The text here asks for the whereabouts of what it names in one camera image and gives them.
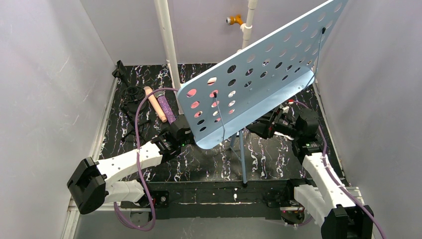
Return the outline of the blue tripod music stand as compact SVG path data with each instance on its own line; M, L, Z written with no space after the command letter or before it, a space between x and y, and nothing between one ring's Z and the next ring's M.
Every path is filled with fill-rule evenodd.
M183 150L172 176L182 181L305 178L309 174L282 136L264 140L246 126L311 88L320 50L345 0L328 0L189 80L177 100L195 145ZM192 97L187 93L196 89ZM217 107L210 93L218 90ZM228 94L236 91L229 98ZM192 109L191 104L200 105ZM194 114L203 111L195 118Z

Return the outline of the pink paper sheet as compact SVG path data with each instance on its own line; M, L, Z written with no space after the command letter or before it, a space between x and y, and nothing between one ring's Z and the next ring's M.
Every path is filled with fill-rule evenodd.
M195 94L195 92L196 92L196 89L192 89L192 90L190 90L190 91L187 93L187 96L188 96L188 97L192 97L192 96ZM212 92L210 93L210 98L212 98L212 99L213 99L213 103L212 103L212 105L211 105L211 107L212 107L212 108L217 107L217 106L218 106L218 104L219 104L219 101L218 101L218 100L217 100L217 101L215 100L215 99L216 99L217 94L218 94L218 90L214 90L214 91L212 91ZM231 92L228 94L228 97L229 97L229 98L231 98L231 97L233 97L235 94L236 94L236 91L231 91ZM199 105L200 105L200 102L199 102L199 101L195 101L195 102L193 102L193 103L191 104L191 108L192 108L192 109L195 109L195 108L197 108ZM200 117L202 114L203 114L203 111L198 111L198 112L196 112L196 113L194 114L194 117L195 117L195 118L198 118L198 117ZM201 120L199 120L199 121L197 122L197 125L201 125L201 124L203 124L204 122L205 122L205 120L204 120L204 119L201 119Z

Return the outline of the pink toy microphone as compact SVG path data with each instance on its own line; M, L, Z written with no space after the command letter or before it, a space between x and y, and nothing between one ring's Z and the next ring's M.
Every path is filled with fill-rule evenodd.
M158 118L162 122L167 122L167 118L164 114L164 111L162 110L157 98L152 93L153 90L149 86L144 87L144 90L145 90L146 95L147 96L149 95L148 100L149 100L150 104L152 105L154 111L156 112L156 115L158 116Z

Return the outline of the black round-base microphone stand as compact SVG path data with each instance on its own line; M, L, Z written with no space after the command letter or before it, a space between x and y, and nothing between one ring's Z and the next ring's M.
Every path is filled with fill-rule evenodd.
M117 61L116 69L112 72L112 75L124 85L121 91L122 105L120 109L126 113L136 114L139 104L146 96L145 91L139 86L131 85L121 60Z

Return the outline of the black tripod shock-mount stand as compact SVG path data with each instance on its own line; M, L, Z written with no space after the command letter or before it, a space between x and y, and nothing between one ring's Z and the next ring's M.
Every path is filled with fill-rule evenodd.
M123 114L127 117L132 130L127 132L122 138L121 142L125 142L130 135L135 136L135 120L133 117L139 107L139 104L145 98L145 90L139 86L130 86L122 93L122 105L119 107Z

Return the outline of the purple glitter microphone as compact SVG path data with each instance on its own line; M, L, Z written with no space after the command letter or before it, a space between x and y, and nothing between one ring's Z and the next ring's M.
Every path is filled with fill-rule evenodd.
M166 119L167 119L167 122L169 124L172 124L176 120L176 117L175 117L175 115L174 115L174 113L173 113L173 111L170 107L170 104L168 103L167 98L165 97L164 91L158 91L154 94L154 96L156 97L156 99L157 99Z

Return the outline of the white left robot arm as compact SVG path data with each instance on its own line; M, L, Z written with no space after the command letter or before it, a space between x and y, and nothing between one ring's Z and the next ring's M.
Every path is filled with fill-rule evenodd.
M123 181L123 178L138 169L155 167L176 158L182 147L193 139L186 117L181 115L139 149L98 161L91 157L81 160L67 182L79 212L89 214L104 203L140 203L147 188L140 179Z

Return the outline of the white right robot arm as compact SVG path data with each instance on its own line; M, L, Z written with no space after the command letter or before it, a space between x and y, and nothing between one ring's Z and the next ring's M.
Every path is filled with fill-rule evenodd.
M292 151L311 180L289 180L280 199L294 200L310 214L324 239L370 239L372 209L363 205L342 184L326 155L326 143L317 139L317 112L305 108L296 120L282 109L273 109L246 127L263 139L276 132L292 138Z

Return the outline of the silver open-end wrench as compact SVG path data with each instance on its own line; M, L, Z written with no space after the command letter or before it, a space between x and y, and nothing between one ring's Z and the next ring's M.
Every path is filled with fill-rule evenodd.
M285 135L285 134L282 134L282 133L280 133L280 132L274 132L274 135L277 135L277 136L282 136L282 137L284 137L284 138L286 138L287 140L290 140L290 141L292 141L292 140L294 140L294 138L293 137L291 137L291 136L288 136L288 135Z

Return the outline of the orange pipe valve fitting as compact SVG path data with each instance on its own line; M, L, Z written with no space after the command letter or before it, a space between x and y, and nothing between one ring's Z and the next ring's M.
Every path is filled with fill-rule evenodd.
M240 14L227 17L225 22L227 25L234 25L234 24L243 25L244 24Z

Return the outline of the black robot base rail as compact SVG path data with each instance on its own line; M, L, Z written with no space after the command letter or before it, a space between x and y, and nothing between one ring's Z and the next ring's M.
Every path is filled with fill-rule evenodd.
M265 218L279 220L282 211L296 211L293 187L312 179L226 182L148 183L159 220L178 218Z

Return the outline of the white PVC pipe frame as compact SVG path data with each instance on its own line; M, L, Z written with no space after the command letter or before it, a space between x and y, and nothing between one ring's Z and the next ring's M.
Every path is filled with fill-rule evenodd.
M252 23L257 3L258 1L256 0L248 1L248 12L246 16L246 22L244 22L243 25L239 26L243 33L243 42L241 47L242 49L246 48L250 42L251 32L253 28ZM172 86L173 88L178 90L181 88L181 81L179 76L176 49L171 26L169 5L166 0L155 0L154 5L158 17L159 27L166 55L166 64L168 66L169 73L171 76Z

